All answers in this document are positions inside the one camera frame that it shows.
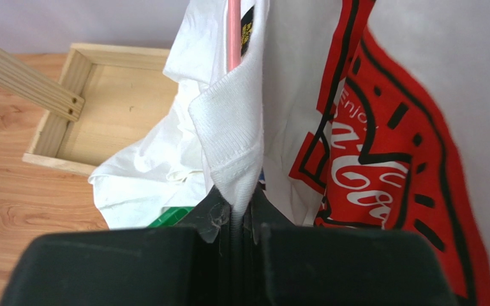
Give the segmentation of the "white flower print t-shirt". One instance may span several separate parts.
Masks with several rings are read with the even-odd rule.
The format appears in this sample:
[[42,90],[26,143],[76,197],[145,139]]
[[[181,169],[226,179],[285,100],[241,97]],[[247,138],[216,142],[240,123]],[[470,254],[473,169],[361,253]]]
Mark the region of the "white flower print t-shirt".
[[264,154],[262,59],[268,1],[243,1],[249,29],[240,64],[227,64],[226,1],[191,1],[163,74],[178,84],[169,113],[93,171],[96,208],[110,229],[143,228],[169,207],[194,207],[212,187],[243,209]]

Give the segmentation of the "pink wire hanger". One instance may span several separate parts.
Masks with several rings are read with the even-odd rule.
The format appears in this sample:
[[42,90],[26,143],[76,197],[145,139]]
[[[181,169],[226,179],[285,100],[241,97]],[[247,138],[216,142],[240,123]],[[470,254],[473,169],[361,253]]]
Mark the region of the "pink wire hanger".
[[226,59],[230,72],[241,62],[241,0],[227,1]]

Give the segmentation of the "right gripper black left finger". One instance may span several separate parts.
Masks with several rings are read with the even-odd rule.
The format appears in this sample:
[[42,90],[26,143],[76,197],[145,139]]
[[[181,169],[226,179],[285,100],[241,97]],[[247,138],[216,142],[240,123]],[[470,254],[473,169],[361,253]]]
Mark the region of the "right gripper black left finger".
[[229,205],[217,189],[174,226],[53,233],[24,250],[1,305],[216,305]]

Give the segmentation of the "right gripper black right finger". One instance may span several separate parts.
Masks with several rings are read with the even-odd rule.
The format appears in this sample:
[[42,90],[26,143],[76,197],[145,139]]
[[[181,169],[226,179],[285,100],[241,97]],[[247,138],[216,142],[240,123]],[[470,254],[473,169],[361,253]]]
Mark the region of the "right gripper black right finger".
[[296,226],[257,189],[244,216],[245,305],[456,305],[434,252],[405,231]]

